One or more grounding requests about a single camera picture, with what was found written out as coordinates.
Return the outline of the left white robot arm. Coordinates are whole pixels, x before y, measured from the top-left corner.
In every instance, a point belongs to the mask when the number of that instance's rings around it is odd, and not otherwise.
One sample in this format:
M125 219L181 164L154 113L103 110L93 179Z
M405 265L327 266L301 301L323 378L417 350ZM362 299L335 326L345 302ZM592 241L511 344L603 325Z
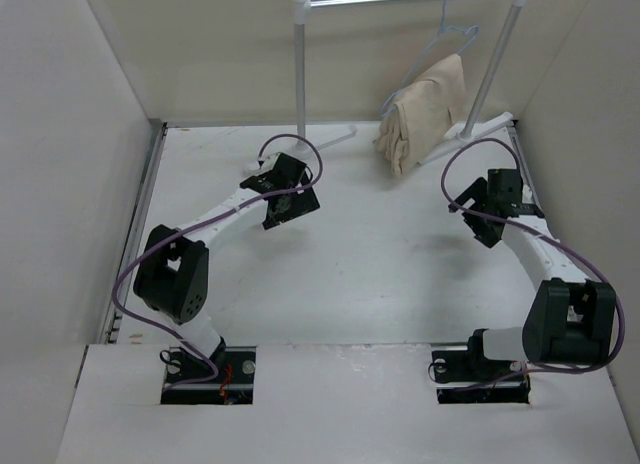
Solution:
M146 250L184 229L191 230L139 264L133 292L189 346L189 367L200 381L219 379L225 361L224 339L205 310L210 258L252 227L269 230L318 210L310 184L305 163L278 153L206 214L177 228L158 225L150 232Z

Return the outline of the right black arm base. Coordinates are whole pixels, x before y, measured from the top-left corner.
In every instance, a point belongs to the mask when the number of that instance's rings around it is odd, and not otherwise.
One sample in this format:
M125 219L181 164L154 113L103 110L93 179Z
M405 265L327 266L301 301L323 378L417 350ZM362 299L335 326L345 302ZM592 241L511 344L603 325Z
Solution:
M434 346L428 376L441 405L529 403L531 383L521 362L489 360L467 344Z

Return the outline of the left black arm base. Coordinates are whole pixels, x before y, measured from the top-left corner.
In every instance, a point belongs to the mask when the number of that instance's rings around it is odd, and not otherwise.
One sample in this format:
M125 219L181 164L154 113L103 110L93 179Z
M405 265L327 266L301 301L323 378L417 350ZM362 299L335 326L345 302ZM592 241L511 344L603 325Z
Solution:
M159 353L165 366L162 405L251 405L256 375L256 347L228 347L218 374L186 350Z

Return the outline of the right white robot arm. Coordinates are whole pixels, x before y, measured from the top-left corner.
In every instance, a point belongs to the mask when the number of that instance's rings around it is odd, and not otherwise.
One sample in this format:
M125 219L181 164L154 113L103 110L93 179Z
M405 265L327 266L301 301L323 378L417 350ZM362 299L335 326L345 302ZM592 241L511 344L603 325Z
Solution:
M500 361L601 366L610 352L616 293L591 280L549 234L539 207L523 199L516 169L491 169L449 205L487 248L505 244L526 271L535 297L523 325L478 329L464 354L473 378L489 378Z

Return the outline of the light blue wire hanger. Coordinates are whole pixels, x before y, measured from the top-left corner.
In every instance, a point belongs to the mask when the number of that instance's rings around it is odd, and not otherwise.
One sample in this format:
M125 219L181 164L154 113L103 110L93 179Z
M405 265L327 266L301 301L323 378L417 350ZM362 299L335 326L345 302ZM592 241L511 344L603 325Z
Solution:
M478 24L474 24L469 27L461 27L455 25L449 25L447 23L447 4L449 0L443 0L441 5L441 14L437 32L435 36L425 45L422 49L418 57L412 63L409 70L404 75L402 81L399 86L386 98L384 103L382 104L379 112L379 116L381 118L386 117L392 108L393 99L403 90L409 83L410 80L417 76L417 72L419 68L423 65L427 54L436 47L439 42L447 35L451 33L456 33L465 38L463 45L456 52L457 55L463 54L466 49L476 40L479 32L480 26Z

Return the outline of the beige trousers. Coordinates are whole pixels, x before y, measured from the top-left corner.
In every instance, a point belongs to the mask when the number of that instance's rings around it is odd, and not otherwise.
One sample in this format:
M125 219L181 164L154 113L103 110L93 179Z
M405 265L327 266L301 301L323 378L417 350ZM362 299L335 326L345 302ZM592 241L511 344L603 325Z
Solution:
M464 117L467 99L462 59L452 54L402 88L379 126L376 150L401 178L433 151Z

